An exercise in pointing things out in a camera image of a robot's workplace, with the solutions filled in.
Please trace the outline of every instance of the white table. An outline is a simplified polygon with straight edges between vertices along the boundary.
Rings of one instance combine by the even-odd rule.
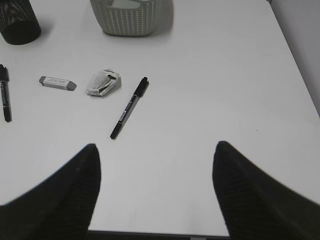
[[[87,0],[31,4],[43,35],[0,40],[13,119],[0,114],[0,204],[96,143],[91,230],[227,236],[211,176],[220,140],[320,203],[319,117],[267,1],[175,0],[172,30],[144,38],[104,34]],[[87,96],[106,68],[121,73],[121,89]],[[41,76],[78,87],[44,87]],[[111,140],[144,76],[149,88]]]

